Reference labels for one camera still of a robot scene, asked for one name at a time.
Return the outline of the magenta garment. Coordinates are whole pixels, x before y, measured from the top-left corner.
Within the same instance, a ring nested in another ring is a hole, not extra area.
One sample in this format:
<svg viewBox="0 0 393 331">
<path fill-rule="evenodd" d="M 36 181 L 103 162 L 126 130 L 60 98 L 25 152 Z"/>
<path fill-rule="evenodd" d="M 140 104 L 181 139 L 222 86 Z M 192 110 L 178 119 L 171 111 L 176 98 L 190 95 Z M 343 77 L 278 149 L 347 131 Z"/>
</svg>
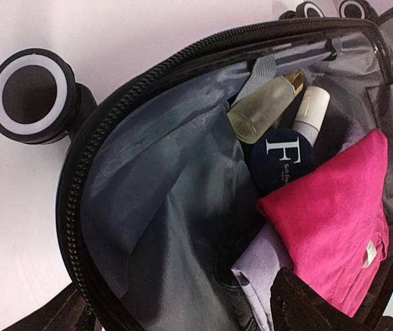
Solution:
<svg viewBox="0 0 393 331">
<path fill-rule="evenodd" d="M 350 317 L 387 257 L 387 152 L 385 135 L 372 130 L 315 171 L 257 203 L 282 238 L 295 275 Z"/>
</svg>

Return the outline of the pink hard-shell suitcase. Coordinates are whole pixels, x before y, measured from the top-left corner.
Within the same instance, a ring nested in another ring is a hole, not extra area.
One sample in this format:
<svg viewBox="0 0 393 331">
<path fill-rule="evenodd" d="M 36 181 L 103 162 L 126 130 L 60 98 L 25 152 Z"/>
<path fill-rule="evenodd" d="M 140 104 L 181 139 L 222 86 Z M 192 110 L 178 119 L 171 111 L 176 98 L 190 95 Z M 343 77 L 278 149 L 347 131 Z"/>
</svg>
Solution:
<svg viewBox="0 0 393 331">
<path fill-rule="evenodd" d="M 72 283 L 14 330 L 261 330 L 231 267 L 272 225 L 257 203 L 274 191 L 253 181 L 255 143 L 236 137 L 228 112 L 297 70 L 302 91 L 265 133 L 292 129 L 316 86 L 330 102 L 315 170 L 372 130 L 387 138 L 387 257 L 351 318 L 393 330 L 393 7 L 334 5 L 335 17 L 306 1 L 206 37 L 102 103 L 49 50 L 0 65 L 0 133 L 27 145 L 70 139 L 55 214 Z"/>
</svg>

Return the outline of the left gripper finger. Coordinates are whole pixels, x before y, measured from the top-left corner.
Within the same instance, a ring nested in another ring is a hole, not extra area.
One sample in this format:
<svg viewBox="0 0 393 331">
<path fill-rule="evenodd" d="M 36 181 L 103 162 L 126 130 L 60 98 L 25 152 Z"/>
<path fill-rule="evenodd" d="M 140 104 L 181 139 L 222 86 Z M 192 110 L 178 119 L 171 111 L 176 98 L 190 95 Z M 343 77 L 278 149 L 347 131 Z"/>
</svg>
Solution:
<svg viewBox="0 0 393 331">
<path fill-rule="evenodd" d="M 370 329 L 331 306 L 287 267 L 276 274 L 270 303 L 276 331 Z"/>
</svg>

